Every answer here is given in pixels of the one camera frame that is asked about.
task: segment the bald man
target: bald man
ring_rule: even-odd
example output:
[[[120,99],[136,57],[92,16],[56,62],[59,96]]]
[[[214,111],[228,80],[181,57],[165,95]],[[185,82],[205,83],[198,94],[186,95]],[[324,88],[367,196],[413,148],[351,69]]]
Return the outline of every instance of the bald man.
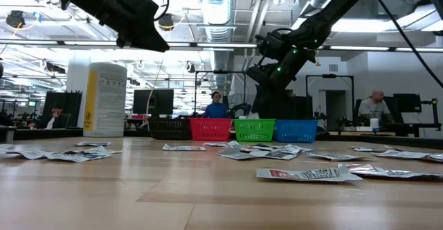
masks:
[[[359,108],[359,116],[366,116],[367,118],[378,118],[381,121],[381,115],[385,115],[386,122],[394,123],[394,120],[389,112],[388,106],[383,101],[384,93],[382,91],[372,91],[371,97],[361,101]]]

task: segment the warning label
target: warning label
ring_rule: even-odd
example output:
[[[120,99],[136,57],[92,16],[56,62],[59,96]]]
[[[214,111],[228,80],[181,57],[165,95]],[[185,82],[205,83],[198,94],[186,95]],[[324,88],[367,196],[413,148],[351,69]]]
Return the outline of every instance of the warning label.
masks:
[[[84,125],[83,125],[83,127],[85,127],[85,128],[90,128],[92,125],[92,115],[91,115],[91,112],[86,112],[85,114],[84,114]]]
[[[84,130],[93,129],[93,115],[96,109],[96,84],[97,84],[97,73],[91,71],[88,78],[88,90],[86,96],[86,107],[84,112]]]

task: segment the wall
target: wall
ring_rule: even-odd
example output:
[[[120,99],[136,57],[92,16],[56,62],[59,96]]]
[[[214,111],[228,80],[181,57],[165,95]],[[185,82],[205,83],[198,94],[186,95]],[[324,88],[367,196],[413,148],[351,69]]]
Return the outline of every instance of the wall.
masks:
[[[435,75],[443,80],[443,55],[422,54]],[[422,100],[443,101],[443,89],[432,79],[413,53],[363,53],[347,63],[350,75],[356,77],[356,99],[367,98],[371,90],[380,89],[386,96],[420,94]],[[439,121],[443,121],[443,103],[437,105]],[[405,123],[432,123],[430,105],[422,105],[421,114],[403,114]],[[443,138],[443,132],[425,129],[421,137]]]
[[[256,63],[259,60],[258,57],[256,57],[255,61],[253,63]],[[235,70],[239,71],[241,70],[241,66],[243,65],[244,58],[243,56],[235,56],[234,63],[235,63]],[[305,76],[306,75],[321,75],[321,74],[328,74],[329,73],[329,64],[337,64],[338,65],[338,71],[334,72],[336,75],[347,75],[347,65],[346,62],[342,62],[339,57],[319,57],[320,66],[316,66],[315,64],[311,62],[306,62],[304,67],[299,71],[299,73],[296,75],[297,80],[295,82],[291,82],[287,89],[293,90],[294,95],[296,96],[306,96],[305,91]],[[265,58],[263,61],[264,64],[268,63],[275,63],[275,60],[270,60]],[[255,88],[255,81],[251,78],[246,79],[246,102],[252,104],[255,98],[255,95],[257,93]],[[323,113],[326,112],[326,100],[324,96],[324,92],[321,91],[325,90],[345,90],[347,91],[347,100],[349,101],[347,105],[347,116],[352,116],[352,100],[351,100],[351,88],[350,88],[350,80],[345,79],[345,81],[341,80],[340,78],[336,79],[322,79],[322,78],[309,78],[308,82],[308,92],[309,95],[313,97],[313,108],[314,111],[319,110]],[[233,81],[231,85],[231,94],[243,94],[243,82],[240,82],[239,80]]]

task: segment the plastic basket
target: plastic basket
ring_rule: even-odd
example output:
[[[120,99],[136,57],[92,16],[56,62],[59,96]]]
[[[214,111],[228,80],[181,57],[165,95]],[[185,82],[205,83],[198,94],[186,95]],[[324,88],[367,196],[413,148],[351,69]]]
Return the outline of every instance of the plastic basket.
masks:
[[[191,130],[188,119],[151,119],[151,137],[157,140],[188,140]]]
[[[237,141],[272,141],[275,119],[236,119]]]
[[[315,120],[277,120],[275,139],[285,143],[312,143],[316,140],[317,124]]]
[[[192,140],[227,141],[230,135],[231,119],[191,118]]]

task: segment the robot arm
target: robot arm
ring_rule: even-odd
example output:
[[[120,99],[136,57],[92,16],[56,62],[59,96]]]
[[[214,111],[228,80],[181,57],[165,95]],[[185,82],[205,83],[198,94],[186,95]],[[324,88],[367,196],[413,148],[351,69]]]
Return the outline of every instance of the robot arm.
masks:
[[[306,19],[299,29],[287,34],[280,34],[277,29],[263,38],[259,45],[260,54],[277,60],[277,64],[255,65],[246,74],[258,82],[257,96],[252,112],[258,112],[260,118],[297,119],[302,118],[296,111],[292,99],[285,93],[285,88],[295,80],[296,74],[306,61],[315,62],[314,51],[325,42],[332,26],[359,0],[331,0],[320,12]],[[435,7],[443,17],[442,0],[433,0]]]
[[[314,52],[305,49],[316,49],[321,46],[332,26],[359,0],[331,0],[317,14],[303,22],[299,29],[287,34],[278,31],[268,33],[260,44],[260,53],[278,61],[270,73],[260,67],[251,67],[246,73],[260,85],[283,90],[301,70],[306,61],[315,62]],[[432,0],[443,18],[443,0]]]
[[[74,3],[118,33],[117,45],[165,52],[168,43],[154,27],[159,6],[152,0],[60,0],[65,10]]]

